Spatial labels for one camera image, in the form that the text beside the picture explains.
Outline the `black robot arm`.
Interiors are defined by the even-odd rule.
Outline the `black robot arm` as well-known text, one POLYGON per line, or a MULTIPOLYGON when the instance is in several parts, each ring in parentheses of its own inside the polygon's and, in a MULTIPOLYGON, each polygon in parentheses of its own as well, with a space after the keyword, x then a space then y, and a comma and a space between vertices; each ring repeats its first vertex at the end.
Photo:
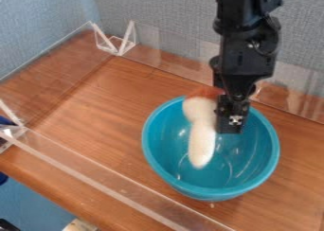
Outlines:
POLYGON ((281 24, 271 13, 284 0, 217 0, 213 29, 220 54, 212 58, 217 98, 217 132, 240 133, 248 119, 256 83, 272 77, 281 46, 281 24))

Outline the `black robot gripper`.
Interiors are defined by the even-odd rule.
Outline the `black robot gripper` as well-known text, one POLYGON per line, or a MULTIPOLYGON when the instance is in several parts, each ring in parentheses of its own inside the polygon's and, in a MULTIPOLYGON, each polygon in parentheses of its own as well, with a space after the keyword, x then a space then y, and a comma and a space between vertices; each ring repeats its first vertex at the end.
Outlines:
POLYGON ((220 54, 209 61, 214 86, 221 89, 217 101, 217 132, 241 133, 256 82, 273 75, 281 36, 279 33, 222 33, 220 54))

